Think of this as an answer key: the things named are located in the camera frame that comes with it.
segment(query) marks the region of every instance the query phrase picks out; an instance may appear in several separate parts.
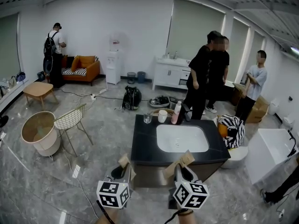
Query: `black countertop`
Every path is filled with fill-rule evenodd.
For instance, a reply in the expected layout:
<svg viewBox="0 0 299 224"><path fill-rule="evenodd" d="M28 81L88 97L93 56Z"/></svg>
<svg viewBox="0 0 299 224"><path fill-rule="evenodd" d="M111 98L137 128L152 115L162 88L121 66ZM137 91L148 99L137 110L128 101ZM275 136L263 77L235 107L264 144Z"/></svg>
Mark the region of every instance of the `black countertop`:
<svg viewBox="0 0 299 224"><path fill-rule="evenodd" d="M134 137L131 160L135 164L150 166L168 166L178 160L183 153L168 153L162 151L157 144L156 128L160 125L158 117L153 116L150 124L143 121L143 115L135 118ZM166 125L172 125L171 118L167 118ZM211 120L191 120L181 125L198 126L207 138L209 150L204 153L192 153L195 161L192 165L225 162L230 158L229 152L218 132L218 128Z"/></svg>

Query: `white wire chair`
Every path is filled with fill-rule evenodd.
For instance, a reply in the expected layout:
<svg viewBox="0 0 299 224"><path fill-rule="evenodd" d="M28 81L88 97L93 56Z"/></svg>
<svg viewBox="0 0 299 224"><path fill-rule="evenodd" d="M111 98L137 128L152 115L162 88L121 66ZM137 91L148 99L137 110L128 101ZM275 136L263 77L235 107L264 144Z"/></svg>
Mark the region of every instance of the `white wire chair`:
<svg viewBox="0 0 299 224"><path fill-rule="evenodd" d="M57 118L56 120L54 120L54 125L59 130L61 142L62 142L62 134L65 132L66 136L71 144L71 140L70 140L69 135L67 134L67 130L69 130L70 128L73 128L74 126L77 126L77 128L79 130L83 131L87 135L89 141L93 145L92 140L88 136L86 130L84 129L84 127L81 123L81 119L83 118L84 111L85 111L85 105L86 104L82 104L82 105L78 106L77 108L67 112L66 114L64 114L64 115L60 116L59 118ZM78 126L79 123L81 124L83 130L79 128L79 126ZM77 157L77 154L76 154L72 144L71 144L71 147Z"/></svg>

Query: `cup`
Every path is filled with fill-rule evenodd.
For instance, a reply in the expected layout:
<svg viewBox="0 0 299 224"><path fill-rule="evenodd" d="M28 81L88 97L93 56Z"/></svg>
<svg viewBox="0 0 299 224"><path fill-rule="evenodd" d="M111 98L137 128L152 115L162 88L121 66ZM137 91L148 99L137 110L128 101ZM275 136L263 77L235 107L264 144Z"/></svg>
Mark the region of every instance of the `cup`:
<svg viewBox="0 0 299 224"><path fill-rule="evenodd" d="M146 124L149 124L151 122L151 118L153 117L152 114L144 114L143 115L143 121L146 123Z"/></svg>
<svg viewBox="0 0 299 224"><path fill-rule="evenodd" d="M167 111L166 110L160 110L158 115L158 121L160 123L164 123L167 118Z"/></svg>

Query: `drawer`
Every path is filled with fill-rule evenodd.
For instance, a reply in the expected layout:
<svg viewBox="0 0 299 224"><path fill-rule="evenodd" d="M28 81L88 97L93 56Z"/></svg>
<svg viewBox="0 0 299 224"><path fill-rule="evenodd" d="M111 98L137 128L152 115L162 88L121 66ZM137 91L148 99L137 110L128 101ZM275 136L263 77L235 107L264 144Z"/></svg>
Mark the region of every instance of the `drawer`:
<svg viewBox="0 0 299 224"><path fill-rule="evenodd" d="M180 79L187 80L189 75L190 75L190 71L182 70Z"/></svg>

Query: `bottle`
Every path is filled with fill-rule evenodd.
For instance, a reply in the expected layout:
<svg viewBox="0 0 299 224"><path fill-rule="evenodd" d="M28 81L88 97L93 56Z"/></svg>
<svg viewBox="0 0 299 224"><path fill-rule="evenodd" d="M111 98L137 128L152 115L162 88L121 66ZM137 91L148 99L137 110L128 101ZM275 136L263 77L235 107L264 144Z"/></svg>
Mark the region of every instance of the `bottle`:
<svg viewBox="0 0 299 224"><path fill-rule="evenodd" d="M178 103L176 104L176 107L174 108L174 114L172 115L172 118L171 118L171 122L174 125L178 121L178 115L179 115L179 112L181 111L181 107L182 107L182 101L178 101Z"/></svg>

